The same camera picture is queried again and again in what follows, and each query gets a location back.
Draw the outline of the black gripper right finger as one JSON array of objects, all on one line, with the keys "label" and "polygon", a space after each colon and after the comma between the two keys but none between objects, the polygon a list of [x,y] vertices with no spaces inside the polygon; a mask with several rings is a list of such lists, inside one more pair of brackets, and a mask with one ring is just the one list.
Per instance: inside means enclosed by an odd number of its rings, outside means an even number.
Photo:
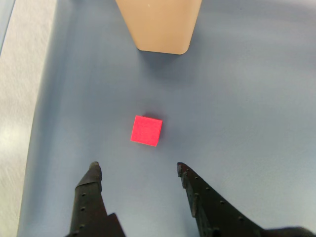
[{"label": "black gripper right finger", "polygon": [[192,168],[177,163],[192,217],[201,237],[261,237],[263,228],[245,217]]}]

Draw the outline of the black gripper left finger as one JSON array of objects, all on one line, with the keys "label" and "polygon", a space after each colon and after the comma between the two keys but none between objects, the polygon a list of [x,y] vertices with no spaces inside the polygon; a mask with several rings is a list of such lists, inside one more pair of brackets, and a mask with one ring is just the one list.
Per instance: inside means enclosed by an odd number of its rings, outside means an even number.
[{"label": "black gripper left finger", "polygon": [[94,161],[75,188],[70,237],[125,236],[116,214],[106,212],[101,181],[101,167]]}]

